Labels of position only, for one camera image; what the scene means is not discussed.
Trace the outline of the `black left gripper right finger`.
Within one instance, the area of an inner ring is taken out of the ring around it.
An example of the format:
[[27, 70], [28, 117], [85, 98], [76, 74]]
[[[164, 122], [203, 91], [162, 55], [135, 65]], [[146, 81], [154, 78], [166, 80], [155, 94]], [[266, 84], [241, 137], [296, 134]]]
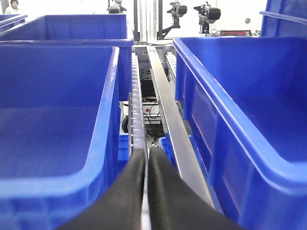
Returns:
[[241, 230], [204, 202], [179, 176], [160, 147], [149, 151], [148, 201], [153, 230]]

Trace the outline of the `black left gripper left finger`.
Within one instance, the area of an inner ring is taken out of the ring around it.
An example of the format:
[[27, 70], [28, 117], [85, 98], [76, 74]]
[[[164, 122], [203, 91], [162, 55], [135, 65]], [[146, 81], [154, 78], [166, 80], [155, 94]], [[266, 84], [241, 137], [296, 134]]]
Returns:
[[59, 230], [139, 230], [141, 228], [145, 155], [134, 149], [121, 174], [90, 207]]

